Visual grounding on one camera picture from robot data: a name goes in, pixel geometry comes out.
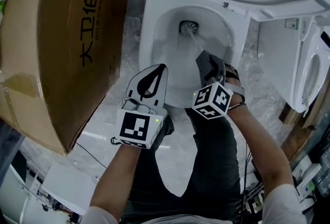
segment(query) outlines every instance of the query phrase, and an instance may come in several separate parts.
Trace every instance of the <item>toilet drain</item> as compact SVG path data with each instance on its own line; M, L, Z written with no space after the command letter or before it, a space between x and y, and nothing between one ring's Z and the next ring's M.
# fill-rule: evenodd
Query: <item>toilet drain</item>
M183 20L180 22L179 32L185 36L189 37L189 32L192 32L194 35L197 33L198 30L198 23L190 20Z

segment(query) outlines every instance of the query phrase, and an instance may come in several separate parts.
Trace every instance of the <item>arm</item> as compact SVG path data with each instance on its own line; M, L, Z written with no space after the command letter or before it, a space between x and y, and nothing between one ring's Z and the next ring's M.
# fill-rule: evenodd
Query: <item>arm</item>
M241 86L239 80L228 78L227 82ZM234 94L231 105L242 102L241 95ZM265 186L267 196L274 188L283 185L293 185L291 168L283 150L272 136L256 120L246 106L239 106L228 111L229 117L243 134L250 148L253 161L257 166Z
M100 207L119 222L134 179L141 149L121 145L97 184L90 206Z

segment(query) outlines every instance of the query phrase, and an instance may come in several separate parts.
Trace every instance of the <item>person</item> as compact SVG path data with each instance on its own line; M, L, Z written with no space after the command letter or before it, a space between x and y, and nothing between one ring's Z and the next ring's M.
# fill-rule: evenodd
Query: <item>person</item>
M227 82L241 86L238 77L227 78ZM241 95L234 94L230 105L240 102ZM119 147L96 186L81 224L229 224L239 220L235 209L241 205L240 178L233 130L225 117L206 120L192 109L186 109L186 113L195 130L197 154L184 194L178 197L165 188L156 163L155 151L162 138L174 131L167 117L149 150ZM262 223L306 223L282 149L245 105L227 114L246 139L262 177L266 197Z

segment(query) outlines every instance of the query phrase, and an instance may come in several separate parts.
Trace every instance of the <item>cable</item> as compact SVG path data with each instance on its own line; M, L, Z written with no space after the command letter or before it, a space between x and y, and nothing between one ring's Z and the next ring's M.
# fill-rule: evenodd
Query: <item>cable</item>
M112 145L120 145L120 144L122 144L120 141L115 142L115 141L114 141L115 139L116 139L115 137L112 137L112 138L111 138L110 142L111 142Z
M243 214L244 214L244 205L245 205L245 190L246 190L246 173L247 173L247 169L248 169L248 163L249 160L251 158L251 152L248 153L248 143L245 143L245 171L244 171L244 188L243 188L243 199L242 199L242 212L241 212L241 224L243 222Z
M82 147L89 155L91 155L99 164L101 164L105 169L107 169L107 167L105 167L98 159L96 159L93 154L91 154L89 151L87 151L83 146L81 146L79 143L76 142L77 145L79 145L80 147Z

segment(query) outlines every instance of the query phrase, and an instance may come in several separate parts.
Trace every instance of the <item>floor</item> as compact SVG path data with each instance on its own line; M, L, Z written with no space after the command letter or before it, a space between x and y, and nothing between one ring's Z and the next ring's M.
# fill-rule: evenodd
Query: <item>floor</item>
M21 151L32 167L38 167L41 174L49 171L53 162L75 167L97 181L116 153L118 146L110 143L114 136L116 112L122 106L129 80L139 72L138 49L145 0L128 0L125 19L120 78L110 89L101 105L87 124L73 151L67 156L56 155L26 138ZM260 23L251 21L238 72L246 92L246 103L275 140L281 144L287 137L290 127L278 119L284 100L272 84L264 77L257 60L257 42ZM175 132L164 138L156 152L157 163L165 186L180 196L185 191L196 155L193 141L193 128L185 111L169 107L174 121ZM237 140L237 159L240 175L244 174L245 141L233 125Z

